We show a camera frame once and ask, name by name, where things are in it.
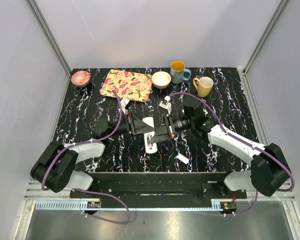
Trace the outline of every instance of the black marble table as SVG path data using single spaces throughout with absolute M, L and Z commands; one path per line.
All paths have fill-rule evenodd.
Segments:
M 74 69 L 72 74 L 82 70 Z M 104 97 L 100 89 L 110 68 L 84 69 L 90 72 L 90 84 L 78 88 L 71 83 L 68 86 L 63 102 L 61 114 L 57 123 L 54 140 L 62 143 L 78 143 L 91 139 L 93 123 L 100 117 L 116 122 L 119 116 L 118 103 L 115 98 Z M 123 68 L 143 74 L 154 74 L 157 71 L 169 72 L 169 68 Z M 206 97 L 222 123 L 232 131 L 250 139 L 258 141 L 248 103 L 236 68 L 230 67 L 192 67 L 189 81 L 181 84 L 170 84 L 166 89 L 156 89 L 152 86 L 149 101 L 133 102 L 129 109 L 139 118 L 153 117 L 155 127 L 158 128 L 162 114 L 167 111 L 159 107 L 159 103 L 166 95 L 174 92 L 188 92 L 196 94 L 192 79 L 207 76 L 213 79 L 214 86 Z M 182 104 L 198 102 L 189 96 L 175 96 L 172 99 L 172 111 L 180 110 Z M 144 137 L 131 137 L 122 134 L 113 138 L 114 144 L 110 155 L 103 155 L 87 159 L 79 163 L 77 171 L 89 172 L 228 172 L 231 170 L 245 170 L 247 165 L 230 152 L 194 137 L 190 130 L 180 132 L 175 140 L 157 145 L 154 154 L 145 152 Z M 176 159 L 180 152 L 190 159 L 188 164 Z

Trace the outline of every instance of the blue mug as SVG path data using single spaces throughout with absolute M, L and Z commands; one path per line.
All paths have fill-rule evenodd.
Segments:
M 186 68 L 182 61 L 174 61 L 170 66 L 171 82 L 179 84 L 183 80 L 188 81 L 191 77 L 191 71 Z

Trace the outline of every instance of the bowl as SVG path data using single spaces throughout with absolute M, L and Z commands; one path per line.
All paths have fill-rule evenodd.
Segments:
M 71 77 L 73 85 L 83 87 L 90 81 L 90 73 L 88 71 L 77 71 Z
M 165 89 L 171 82 L 171 76 L 165 71 L 157 71 L 152 75 L 152 84 L 157 89 Z

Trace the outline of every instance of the tray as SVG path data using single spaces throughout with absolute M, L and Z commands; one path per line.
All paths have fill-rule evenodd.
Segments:
M 152 87 L 152 75 L 111 69 L 100 90 L 101 95 L 115 98 L 113 90 L 123 99 L 146 102 Z

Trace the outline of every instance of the copper bowl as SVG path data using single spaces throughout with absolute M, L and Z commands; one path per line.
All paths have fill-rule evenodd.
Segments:
M 71 82 L 75 86 L 83 87 L 90 81 L 90 73 L 88 71 L 77 71 L 71 77 Z

